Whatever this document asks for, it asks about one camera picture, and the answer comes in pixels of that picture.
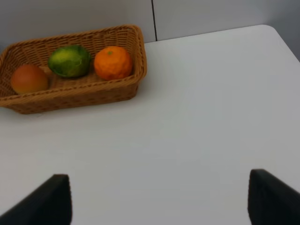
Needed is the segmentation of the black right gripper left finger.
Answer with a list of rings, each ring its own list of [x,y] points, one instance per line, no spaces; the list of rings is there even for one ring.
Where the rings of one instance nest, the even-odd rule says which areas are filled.
[[[55,174],[0,216],[2,225],[69,225],[72,196],[69,176]]]

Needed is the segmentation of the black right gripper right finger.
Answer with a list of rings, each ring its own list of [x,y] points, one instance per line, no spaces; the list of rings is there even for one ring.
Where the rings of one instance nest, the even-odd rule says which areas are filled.
[[[247,210],[253,225],[298,225],[300,193],[270,172],[252,169]]]

